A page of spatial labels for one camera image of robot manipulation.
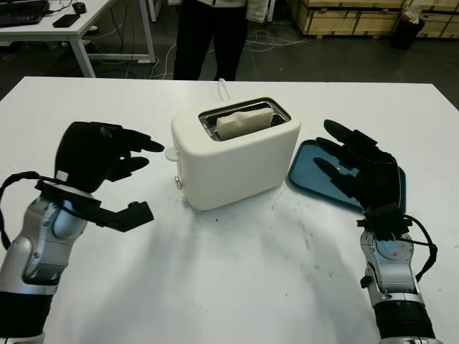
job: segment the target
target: toaster knob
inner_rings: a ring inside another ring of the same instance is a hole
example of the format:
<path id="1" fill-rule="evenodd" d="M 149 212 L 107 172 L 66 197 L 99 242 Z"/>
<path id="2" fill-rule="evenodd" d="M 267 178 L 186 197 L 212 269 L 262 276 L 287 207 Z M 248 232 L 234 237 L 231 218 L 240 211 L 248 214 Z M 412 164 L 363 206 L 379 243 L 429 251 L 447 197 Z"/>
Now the toaster knob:
<path id="1" fill-rule="evenodd" d="M 177 189 L 178 189 L 178 190 L 181 190 L 182 185 L 181 185 L 180 178 L 179 178 L 178 176 L 175 176 L 175 177 L 174 177 L 174 180 L 175 180 L 175 185 L 176 185 Z"/>
<path id="2" fill-rule="evenodd" d="M 168 147 L 166 148 L 164 155 L 166 156 L 166 159 L 172 162 L 179 161 L 179 152 L 177 152 L 177 149 L 175 147 Z"/>

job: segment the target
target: wooden crate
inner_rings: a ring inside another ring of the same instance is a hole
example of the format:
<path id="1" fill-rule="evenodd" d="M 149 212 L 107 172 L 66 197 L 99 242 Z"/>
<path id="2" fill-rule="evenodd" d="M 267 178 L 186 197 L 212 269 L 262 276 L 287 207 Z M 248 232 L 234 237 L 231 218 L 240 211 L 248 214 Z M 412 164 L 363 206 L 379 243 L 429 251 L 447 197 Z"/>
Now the wooden crate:
<path id="1" fill-rule="evenodd" d="M 452 17 L 440 38 L 459 38 L 459 15 Z"/>
<path id="2" fill-rule="evenodd" d="M 379 7 L 381 9 L 400 9 L 402 8 L 405 0 L 304 0 L 304 2 L 308 7 L 320 8 L 359 7 L 360 9 L 364 9 Z"/>
<path id="3" fill-rule="evenodd" d="M 459 0 L 407 0 L 407 5 L 417 6 L 419 10 L 455 11 Z"/>
<path id="4" fill-rule="evenodd" d="M 388 36 L 398 19 L 398 12 L 361 12 L 354 35 Z"/>
<path id="5" fill-rule="evenodd" d="M 420 18 L 425 22 L 424 28 L 417 34 L 418 37 L 440 38 L 446 25 L 451 20 L 451 14 L 421 14 Z"/>
<path id="6" fill-rule="evenodd" d="M 310 10 L 300 3 L 296 24 L 307 35 L 351 35 L 357 18 L 358 11 Z"/>

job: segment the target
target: person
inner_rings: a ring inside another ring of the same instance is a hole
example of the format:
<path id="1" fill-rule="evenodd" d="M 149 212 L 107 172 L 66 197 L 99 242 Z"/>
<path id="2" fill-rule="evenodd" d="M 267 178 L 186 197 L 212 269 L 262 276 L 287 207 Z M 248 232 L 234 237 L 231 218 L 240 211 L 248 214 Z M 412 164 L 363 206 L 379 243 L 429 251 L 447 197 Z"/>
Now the person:
<path id="1" fill-rule="evenodd" d="M 236 79 L 247 38 L 247 21 L 263 23 L 269 0 L 169 0 L 181 5 L 177 35 L 175 80 L 198 80 L 210 41 L 214 39 L 215 80 Z"/>

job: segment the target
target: robotic arm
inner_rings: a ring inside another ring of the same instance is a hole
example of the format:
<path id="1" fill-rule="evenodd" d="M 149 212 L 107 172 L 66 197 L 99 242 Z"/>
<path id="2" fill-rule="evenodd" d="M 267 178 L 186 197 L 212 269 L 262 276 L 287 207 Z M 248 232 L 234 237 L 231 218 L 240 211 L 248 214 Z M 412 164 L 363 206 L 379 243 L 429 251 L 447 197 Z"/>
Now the robotic arm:
<path id="1" fill-rule="evenodd" d="M 366 257 L 361 287 L 369 291 L 382 339 L 379 343 L 441 344 L 435 339 L 418 286 L 422 275 L 435 263 L 437 247 L 424 226 L 399 209 L 397 161 L 358 130 L 351 131 L 331 120 L 326 120 L 324 127 L 343 145 L 317 138 L 318 146 L 337 157 L 343 167 L 359 170 L 355 177 L 344 175 L 324 159 L 314 159 L 332 184 L 349 198 L 357 199 L 364 210 L 365 219 L 357 221 L 357 226 L 364 228 L 360 245 Z M 421 228 L 428 243 L 411 240 L 408 227 L 412 222 Z M 430 258 L 416 276 L 411 268 L 414 244 L 430 249 Z"/>
<path id="2" fill-rule="evenodd" d="M 0 271 L 0 338 L 42 343 L 43 327 L 76 239 L 88 221 L 125 232 L 153 220 L 146 202 L 114 213 L 91 195 L 108 179 L 117 181 L 148 164 L 131 151 L 160 152 L 150 136 L 119 125 L 73 123 L 57 151 L 55 179 L 35 172 L 9 177 L 4 189 L 23 178 L 38 179 L 41 191 L 26 211 L 19 236 L 10 243 L 0 212 L 1 239 L 8 250 Z"/>

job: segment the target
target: table surface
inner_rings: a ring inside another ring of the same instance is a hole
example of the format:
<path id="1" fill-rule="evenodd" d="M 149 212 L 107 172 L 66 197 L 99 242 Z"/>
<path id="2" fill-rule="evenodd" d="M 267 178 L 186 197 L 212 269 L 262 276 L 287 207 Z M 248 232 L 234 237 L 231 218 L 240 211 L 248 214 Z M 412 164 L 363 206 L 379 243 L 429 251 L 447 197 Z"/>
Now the table surface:
<path id="1" fill-rule="evenodd" d="M 303 119 L 298 144 L 326 135 L 322 122 L 358 128 L 407 174 L 407 212 L 440 251 L 420 283 L 437 337 L 457 343 L 459 112 L 432 85 L 228 82 L 233 99 L 269 96 Z M 119 123 L 172 145 L 171 119 L 217 105 L 216 82 L 24 78 L 0 102 L 0 180 L 51 176 L 60 138 L 75 120 Z M 90 224 L 52 303 L 46 343 L 379 342 L 359 280 L 358 213 L 281 186 L 212 211 L 193 210 L 162 153 L 130 178 L 105 182 L 107 209 L 147 201 L 155 221 L 128 233 Z M 38 195 L 32 181 L 7 189 L 15 237 Z M 424 240 L 413 227 L 413 239 Z M 417 272 L 427 250 L 415 248 Z"/>
<path id="2" fill-rule="evenodd" d="M 2 27 L 0 28 L 0 37 L 2 35 L 63 35 L 63 34 L 83 34 L 87 30 L 88 23 L 97 17 L 101 11 L 104 10 L 106 6 L 112 0 L 89 0 L 84 1 L 86 5 L 86 13 L 81 14 L 80 18 L 72 24 L 70 27 L 60 27 L 56 28 L 52 26 L 52 23 L 57 21 L 65 14 L 75 14 L 75 10 L 72 5 L 68 8 L 63 9 L 61 12 L 56 12 L 53 15 L 45 16 L 40 23 L 34 25 L 24 25 L 20 27 Z M 62 0 L 62 3 L 67 6 L 69 0 Z M 61 5 L 58 0 L 49 1 L 49 9 L 56 10 L 59 9 Z"/>

